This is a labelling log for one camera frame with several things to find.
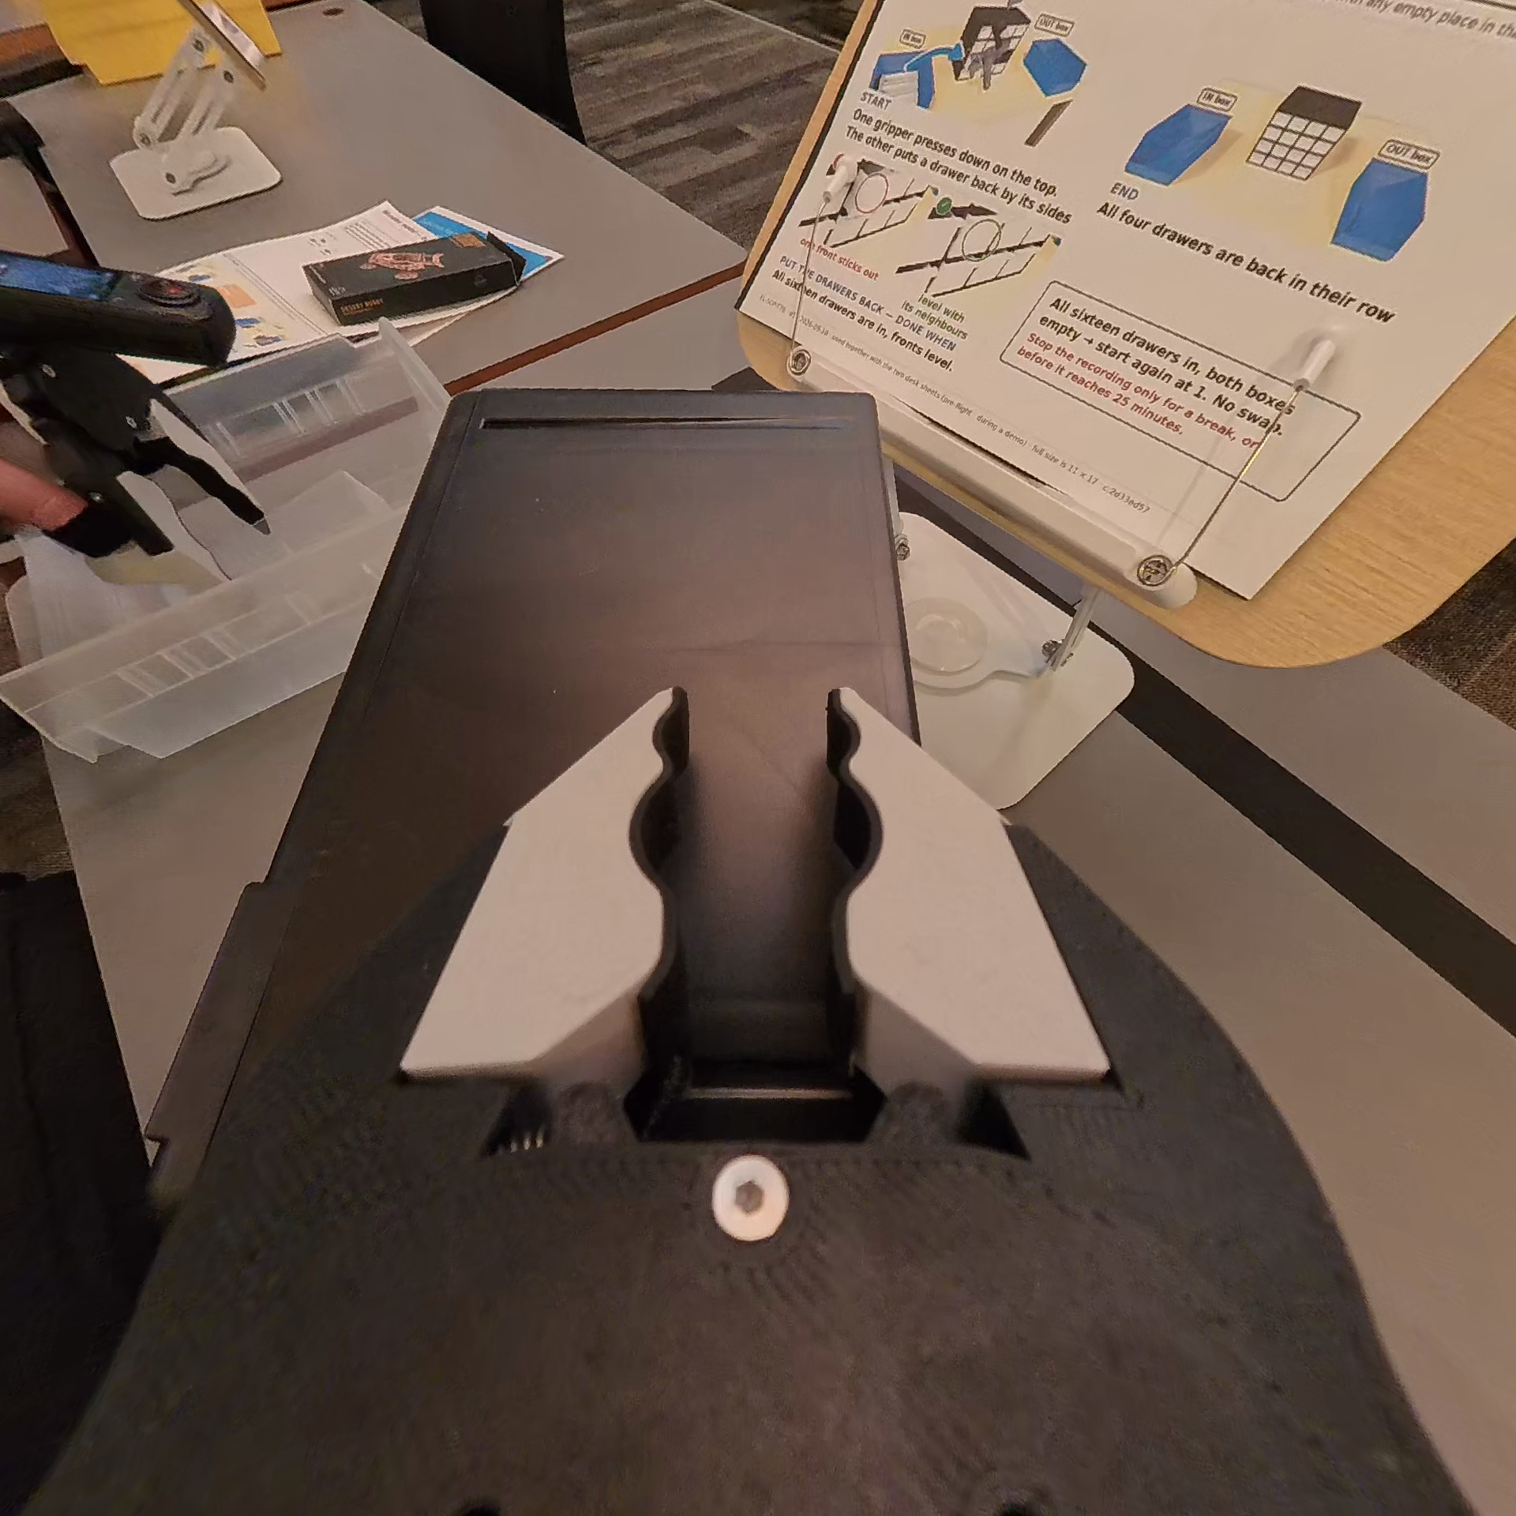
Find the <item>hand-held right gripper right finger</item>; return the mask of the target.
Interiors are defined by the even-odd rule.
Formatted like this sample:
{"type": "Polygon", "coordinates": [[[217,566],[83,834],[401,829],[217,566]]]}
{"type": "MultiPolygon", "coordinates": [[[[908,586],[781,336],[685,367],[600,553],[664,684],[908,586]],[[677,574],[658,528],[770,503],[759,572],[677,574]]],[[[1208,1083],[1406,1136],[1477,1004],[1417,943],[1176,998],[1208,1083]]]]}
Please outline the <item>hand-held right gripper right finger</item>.
{"type": "Polygon", "coordinates": [[[856,690],[830,692],[834,919],[858,1065],[879,1088],[1090,1084],[1110,1056],[1009,826],[856,690]]]}

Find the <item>white phone stand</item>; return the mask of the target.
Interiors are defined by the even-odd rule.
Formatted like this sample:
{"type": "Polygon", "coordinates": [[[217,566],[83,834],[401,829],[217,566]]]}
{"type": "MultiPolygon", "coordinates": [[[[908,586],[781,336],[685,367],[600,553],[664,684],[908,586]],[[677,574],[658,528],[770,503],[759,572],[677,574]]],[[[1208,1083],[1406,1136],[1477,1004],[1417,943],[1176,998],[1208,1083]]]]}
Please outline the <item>white phone stand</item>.
{"type": "Polygon", "coordinates": [[[273,189],[281,172],[223,117],[240,92],[267,90],[266,52],[218,3],[182,2],[190,25],[110,167],[138,214],[180,218],[273,189]]]}

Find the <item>black drawer cabinet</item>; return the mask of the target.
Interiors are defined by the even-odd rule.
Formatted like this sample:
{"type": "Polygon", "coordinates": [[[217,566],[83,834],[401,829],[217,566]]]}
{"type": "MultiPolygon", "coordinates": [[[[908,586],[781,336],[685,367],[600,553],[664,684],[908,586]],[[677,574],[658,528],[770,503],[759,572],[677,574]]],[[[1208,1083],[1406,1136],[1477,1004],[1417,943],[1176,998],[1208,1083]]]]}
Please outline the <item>black drawer cabinet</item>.
{"type": "Polygon", "coordinates": [[[239,905],[150,1127],[155,1198],[193,1185],[228,1103],[431,889],[611,730],[688,692],[674,884],[688,1002],[661,1092],[847,1089],[827,708],[920,720],[863,397],[478,389],[453,402],[291,821],[239,905]]]}

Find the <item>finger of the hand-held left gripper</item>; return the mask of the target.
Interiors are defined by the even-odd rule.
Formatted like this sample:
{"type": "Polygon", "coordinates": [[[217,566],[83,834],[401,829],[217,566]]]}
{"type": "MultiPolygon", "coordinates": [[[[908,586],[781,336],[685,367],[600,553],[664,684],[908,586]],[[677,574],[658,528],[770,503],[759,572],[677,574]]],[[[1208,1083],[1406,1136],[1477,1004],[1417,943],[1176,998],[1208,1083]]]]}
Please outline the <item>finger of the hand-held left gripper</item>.
{"type": "Polygon", "coordinates": [[[91,560],[92,572],[103,582],[180,590],[214,590],[231,582],[155,481],[127,471],[113,476],[105,487],[89,490],[89,501],[105,509],[113,523],[128,530],[125,545],[91,560]]]}

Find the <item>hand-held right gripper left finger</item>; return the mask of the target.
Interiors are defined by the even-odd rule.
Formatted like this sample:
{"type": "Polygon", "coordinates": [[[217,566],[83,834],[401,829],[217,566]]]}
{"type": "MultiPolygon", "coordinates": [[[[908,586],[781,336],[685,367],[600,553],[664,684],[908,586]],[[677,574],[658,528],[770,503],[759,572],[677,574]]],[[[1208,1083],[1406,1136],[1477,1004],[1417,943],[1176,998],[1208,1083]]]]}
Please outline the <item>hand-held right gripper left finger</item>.
{"type": "Polygon", "coordinates": [[[689,760],[689,698],[658,692],[510,820],[401,1070],[631,1088],[642,995],[666,969],[648,807],[689,760]]]}

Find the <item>person's left hand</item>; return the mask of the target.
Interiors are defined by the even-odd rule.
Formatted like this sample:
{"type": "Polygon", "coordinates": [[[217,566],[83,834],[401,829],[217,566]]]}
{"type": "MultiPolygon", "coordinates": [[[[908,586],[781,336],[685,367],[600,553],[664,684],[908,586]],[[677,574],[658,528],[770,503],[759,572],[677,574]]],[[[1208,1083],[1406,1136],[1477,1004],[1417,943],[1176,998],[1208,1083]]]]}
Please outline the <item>person's left hand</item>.
{"type": "Polygon", "coordinates": [[[62,484],[24,465],[2,459],[2,522],[7,528],[32,528],[46,534],[69,528],[89,503],[62,484]]]}

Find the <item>yellow envelope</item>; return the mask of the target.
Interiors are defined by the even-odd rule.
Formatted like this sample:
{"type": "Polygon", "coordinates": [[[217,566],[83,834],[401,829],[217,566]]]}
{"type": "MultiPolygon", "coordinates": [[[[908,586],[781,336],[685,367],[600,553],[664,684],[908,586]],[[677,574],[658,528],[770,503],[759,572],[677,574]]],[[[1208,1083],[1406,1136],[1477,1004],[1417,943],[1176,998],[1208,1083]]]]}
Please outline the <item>yellow envelope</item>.
{"type": "Polygon", "coordinates": [[[67,60],[102,85],[165,74],[193,22],[180,2],[40,2],[39,8],[67,60]]]}

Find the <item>folded paper leaflet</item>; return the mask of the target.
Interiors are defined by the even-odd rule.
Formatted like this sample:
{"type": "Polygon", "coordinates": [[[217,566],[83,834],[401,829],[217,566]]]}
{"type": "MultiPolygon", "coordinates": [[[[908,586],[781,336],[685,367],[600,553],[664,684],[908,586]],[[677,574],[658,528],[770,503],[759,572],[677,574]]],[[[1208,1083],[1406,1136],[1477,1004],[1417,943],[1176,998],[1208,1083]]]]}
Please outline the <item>folded paper leaflet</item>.
{"type": "Polygon", "coordinates": [[[433,235],[480,232],[500,237],[526,260],[526,278],[562,260],[562,254],[518,233],[500,232],[477,218],[436,207],[407,218],[390,202],[346,218],[324,229],[247,244],[215,255],[202,255],[163,270],[163,276],[215,289],[232,311],[237,342],[231,363],[295,350],[329,336],[363,341],[377,323],[340,328],[311,292],[305,268],[335,255],[359,255],[398,249],[433,235]]]}

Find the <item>instruction sheet on stand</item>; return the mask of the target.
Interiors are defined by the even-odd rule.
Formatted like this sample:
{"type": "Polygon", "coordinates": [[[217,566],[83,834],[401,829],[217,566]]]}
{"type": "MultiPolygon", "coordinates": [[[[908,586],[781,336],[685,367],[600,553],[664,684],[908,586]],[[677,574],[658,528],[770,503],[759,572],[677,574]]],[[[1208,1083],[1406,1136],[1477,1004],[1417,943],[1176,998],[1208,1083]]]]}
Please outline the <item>instruction sheet on stand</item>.
{"type": "Polygon", "coordinates": [[[908,514],[897,526],[923,741],[1000,809],[1024,799],[1131,692],[1126,654],[1076,648],[1109,594],[1194,648],[1252,667],[1312,667],[1372,651],[1438,610],[1514,538],[1514,320],[1252,597],[1085,515],[1076,503],[886,396],[825,369],[740,312],[743,290],[819,145],[825,109],[880,3],[863,3],[749,257],[738,328],[781,389],[874,400],[896,465],[1064,566],[1080,594],[1061,616],[1042,594],[972,563],[908,514]]]}

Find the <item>black office chair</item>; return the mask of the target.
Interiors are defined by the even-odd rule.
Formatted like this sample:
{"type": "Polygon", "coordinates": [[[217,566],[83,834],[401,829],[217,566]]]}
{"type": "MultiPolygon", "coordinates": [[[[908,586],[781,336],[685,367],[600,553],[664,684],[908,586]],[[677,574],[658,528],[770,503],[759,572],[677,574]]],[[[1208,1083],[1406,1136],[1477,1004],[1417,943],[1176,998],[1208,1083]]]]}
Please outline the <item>black office chair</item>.
{"type": "Polygon", "coordinates": [[[433,47],[585,142],[563,2],[423,2],[433,47]]]}

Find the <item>person's black clothing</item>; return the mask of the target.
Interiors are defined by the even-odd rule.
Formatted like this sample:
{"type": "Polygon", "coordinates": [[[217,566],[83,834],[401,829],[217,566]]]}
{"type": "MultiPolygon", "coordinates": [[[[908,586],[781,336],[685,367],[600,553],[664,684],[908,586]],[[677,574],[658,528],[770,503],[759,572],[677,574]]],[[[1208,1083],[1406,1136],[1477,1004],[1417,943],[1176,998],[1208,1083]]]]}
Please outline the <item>person's black clothing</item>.
{"type": "Polygon", "coordinates": [[[2,1511],[21,1513],[94,1400],[160,1229],[72,872],[2,879],[2,1511]]]}

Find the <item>translucent plastic bin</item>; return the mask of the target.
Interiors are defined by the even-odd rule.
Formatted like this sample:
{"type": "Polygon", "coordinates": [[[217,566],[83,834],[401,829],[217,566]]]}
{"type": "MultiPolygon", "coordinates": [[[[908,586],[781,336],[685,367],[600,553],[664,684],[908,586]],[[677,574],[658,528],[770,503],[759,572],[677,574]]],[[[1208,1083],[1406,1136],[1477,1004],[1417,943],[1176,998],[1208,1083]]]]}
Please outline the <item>translucent plastic bin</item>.
{"type": "Polygon", "coordinates": [[[165,758],[346,671],[423,478],[450,397],[390,322],[354,342],[221,369],[173,391],[262,509],[346,470],[393,517],[291,553],[195,486],[165,489],[231,577],[214,590],[125,586],[43,538],[7,610],[20,667],[4,705],[48,742],[97,761],[165,758]]]}

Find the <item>small black carton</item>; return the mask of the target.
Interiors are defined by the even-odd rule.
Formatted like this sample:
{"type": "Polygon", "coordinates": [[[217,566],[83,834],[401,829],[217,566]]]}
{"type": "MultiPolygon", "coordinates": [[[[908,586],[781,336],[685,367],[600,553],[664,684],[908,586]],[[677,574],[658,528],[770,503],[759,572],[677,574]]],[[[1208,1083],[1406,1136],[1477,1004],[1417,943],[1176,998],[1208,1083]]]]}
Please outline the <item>small black carton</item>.
{"type": "Polygon", "coordinates": [[[511,293],[526,271],[526,259],[502,238],[474,230],[327,259],[303,270],[311,292],[343,328],[426,317],[511,293]]]}

